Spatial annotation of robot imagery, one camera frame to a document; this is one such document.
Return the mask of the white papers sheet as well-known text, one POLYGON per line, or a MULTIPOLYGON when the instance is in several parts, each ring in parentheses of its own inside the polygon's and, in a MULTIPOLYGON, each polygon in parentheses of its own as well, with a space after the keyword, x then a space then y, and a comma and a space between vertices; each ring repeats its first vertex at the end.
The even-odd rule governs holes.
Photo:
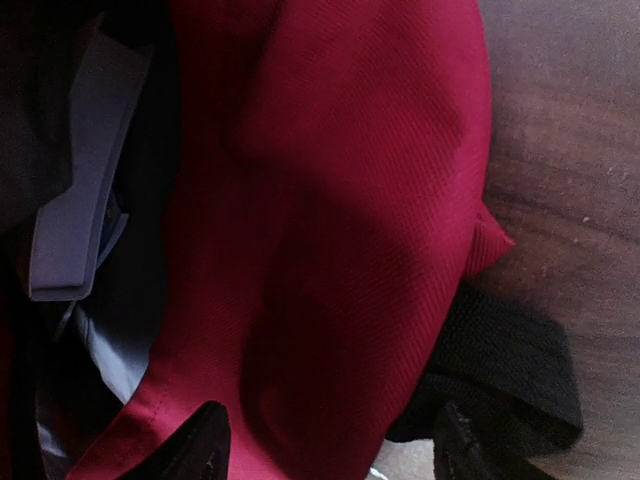
POLYGON ((33 301, 73 301, 91 291, 114 175, 152 53, 94 32, 70 94, 73 181, 36 217, 26 289, 33 301))

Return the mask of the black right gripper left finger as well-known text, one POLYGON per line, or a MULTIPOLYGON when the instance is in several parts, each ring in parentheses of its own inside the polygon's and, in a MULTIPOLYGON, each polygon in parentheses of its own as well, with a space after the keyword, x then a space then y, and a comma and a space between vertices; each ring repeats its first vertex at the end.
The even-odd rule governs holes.
POLYGON ((167 400, 155 405, 114 400, 96 408, 91 436, 69 479, 225 479, 228 476, 231 428, 226 408, 215 401, 182 418, 167 411, 167 400))

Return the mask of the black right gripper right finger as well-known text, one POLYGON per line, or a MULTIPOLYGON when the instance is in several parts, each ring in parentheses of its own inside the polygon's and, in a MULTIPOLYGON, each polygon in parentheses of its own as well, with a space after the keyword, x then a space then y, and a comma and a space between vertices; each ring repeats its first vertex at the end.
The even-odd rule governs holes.
POLYGON ((471 420, 454 402, 446 403, 436 417, 434 476, 437 480, 552 479, 508 450, 484 446, 471 420))

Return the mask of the red student backpack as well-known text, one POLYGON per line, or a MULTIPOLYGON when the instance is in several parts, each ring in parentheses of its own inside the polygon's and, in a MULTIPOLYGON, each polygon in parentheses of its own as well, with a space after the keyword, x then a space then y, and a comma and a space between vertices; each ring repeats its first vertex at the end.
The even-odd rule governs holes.
POLYGON ((483 202, 474 1, 1 5, 1 475, 69 479, 117 400, 229 417, 225 479, 362 479, 454 402, 488 449, 583 431, 564 329, 469 279, 512 247, 483 202), (90 293, 33 301, 39 210, 73 181, 100 31, 152 53, 90 293))

